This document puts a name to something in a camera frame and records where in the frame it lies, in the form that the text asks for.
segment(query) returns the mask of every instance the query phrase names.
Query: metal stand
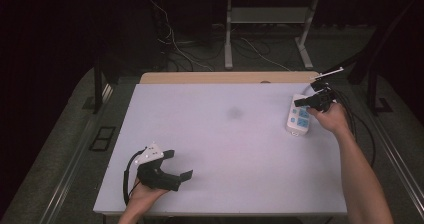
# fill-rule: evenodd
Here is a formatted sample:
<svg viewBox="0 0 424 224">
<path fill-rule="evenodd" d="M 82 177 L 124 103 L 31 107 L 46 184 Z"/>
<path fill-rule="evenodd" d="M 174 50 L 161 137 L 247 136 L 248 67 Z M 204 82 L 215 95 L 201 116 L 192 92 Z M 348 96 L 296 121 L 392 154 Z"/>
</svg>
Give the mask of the metal stand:
<svg viewBox="0 0 424 224">
<path fill-rule="evenodd" d="M 300 37 L 295 38 L 305 68 L 312 69 L 313 65 L 306 51 L 305 41 L 319 0 L 312 0 L 309 7 L 280 7 L 280 8 L 233 8 L 231 0 L 227 3 L 227 23 L 225 40 L 225 69 L 233 69 L 231 53 L 231 23 L 303 23 L 304 28 Z"/>
<path fill-rule="evenodd" d="M 295 38 L 297 49 L 299 49 L 300 57 L 302 58 L 303 65 L 305 65 L 306 69 L 312 69 L 314 67 L 312 65 L 311 59 L 309 58 L 309 54 L 306 51 L 305 41 L 306 36 L 309 32 L 309 28 L 311 28 L 312 20 L 314 18 L 317 5 L 318 0 L 312 0 L 311 6 L 306 14 L 305 26 L 303 27 L 302 35 L 300 37 Z"/>
</svg>

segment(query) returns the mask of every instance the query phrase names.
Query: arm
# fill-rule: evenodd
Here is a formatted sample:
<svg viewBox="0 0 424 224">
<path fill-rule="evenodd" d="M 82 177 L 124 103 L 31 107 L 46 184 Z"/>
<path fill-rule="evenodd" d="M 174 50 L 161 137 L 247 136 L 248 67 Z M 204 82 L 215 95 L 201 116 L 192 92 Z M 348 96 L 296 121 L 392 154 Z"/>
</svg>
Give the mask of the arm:
<svg viewBox="0 0 424 224">
<path fill-rule="evenodd" d="M 381 185 L 353 137 L 345 109 L 331 104 L 326 113 L 309 108 L 319 123 L 336 137 L 340 148 L 342 186 L 351 223 L 393 223 Z"/>
<path fill-rule="evenodd" d="M 143 186 L 136 179 L 136 187 L 132 191 L 132 195 L 128 202 L 127 208 L 119 219 L 119 224 L 135 224 L 146 213 L 155 201 L 159 199 L 168 190 L 151 189 Z"/>
</svg>

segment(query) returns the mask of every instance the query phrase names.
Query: table leg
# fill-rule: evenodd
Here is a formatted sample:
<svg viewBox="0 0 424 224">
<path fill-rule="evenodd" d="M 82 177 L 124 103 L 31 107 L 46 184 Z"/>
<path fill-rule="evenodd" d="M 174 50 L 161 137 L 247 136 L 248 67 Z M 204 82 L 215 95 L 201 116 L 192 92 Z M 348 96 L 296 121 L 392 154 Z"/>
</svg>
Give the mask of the table leg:
<svg viewBox="0 0 424 224">
<path fill-rule="evenodd" d="M 227 3 L 227 23 L 225 36 L 225 69 L 233 69 L 233 55 L 231 53 L 231 0 Z"/>
<path fill-rule="evenodd" d="M 305 41 L 306 41 L 306 36 L 308 35 L 308 32 L 309 32 L 309 29 L 311 28 L 312 20 L 314 18 L 317 5 L 318 5 L 318 0 L 312 0 L 309 10 L 305 16 L 305 23 L 304 23 L 305 25 L 303 27 L 302 35 L 300 37 L 295 38 L 297 48 L 299 49 L 300 56 L 302 57 L 302 61 L 306 69 L 312 69 L 314 67 L 312 65 L 311 59 L 309 58 L 309 54 L 306 51 Z"/>
</svg>

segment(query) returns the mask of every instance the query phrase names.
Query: white device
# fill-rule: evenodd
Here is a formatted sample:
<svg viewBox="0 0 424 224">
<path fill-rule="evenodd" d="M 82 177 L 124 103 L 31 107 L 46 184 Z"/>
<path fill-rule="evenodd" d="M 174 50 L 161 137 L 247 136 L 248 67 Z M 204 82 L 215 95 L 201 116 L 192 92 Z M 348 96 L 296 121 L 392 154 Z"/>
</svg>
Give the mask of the white device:
<svg viewBox="0 0 424 224">
<path fill-rule="evenodd" d="M 138 166 L 147 162 L 151 162 L 163 157 L 163 152 L 156 143 L 152 143 L 144 152 L 139 155 L 134 163 Z"/>
<path fill-rule="evenodd" d="M 309 130 L 310 115 L 306 107 L 296 107 L 295 100 L 307 98 L 307 96 L 294 94 L 290 105 L 289 117 L 287 119 L 287 131 L 294 136 L 305 135 Z"/>
</svg>

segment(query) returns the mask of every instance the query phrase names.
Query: black device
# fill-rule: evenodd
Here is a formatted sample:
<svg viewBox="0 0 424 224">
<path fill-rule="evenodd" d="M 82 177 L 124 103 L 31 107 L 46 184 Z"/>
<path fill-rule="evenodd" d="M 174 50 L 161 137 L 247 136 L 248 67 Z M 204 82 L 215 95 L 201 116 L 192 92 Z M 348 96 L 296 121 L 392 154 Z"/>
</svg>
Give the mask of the black device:
<svg viewBox="0 0 424 224">
<path fill-rule="evenodd" d="M 134 161 L 134 159 L 137 156 L 143 154 L 143 152 L 146 149 L 147 147 L 142 151 L 138 151 L 131 157 L 130 161 L 128 162 L 127 169 L 124 172 L 123 192 L 124 192 L 125 204 L 128 204 L 128 201 L 129 201 L 128 176 L 129 176 L 129 169 L 130 169 L 131 163 Z M 175 153 L 174 150 L 164 151 L 162 158 L 159 158 L 144 164 L 140 164 L 137 168 L 137 177 L 140 180 L 140 183 L 152 189 L 158 188 L 158 189 L 164 189 L 164 190 L 178 191 L 182 182 L 185 182 L 191 179 L 193 175 L 193 170 L 184 172 L 180 174 L 179 176 L 175 176 L 175 175 L 171 175 L 171 174 L 163 172 L 160 169 L 160 166 L 162 165 L 163 160 L 174 157 L 174 153 Z"/>
<path fill-rule="evenodd" d="M 307 98 L 295 100 L 294 105 L 296 107 L 310 106 L 322 112 L 328 111 L 331 103 L 336 99 L 336 93 L 327 83 L 319 81 L 311 83 L 311 87 L 317 93 Z"/>
</svg>

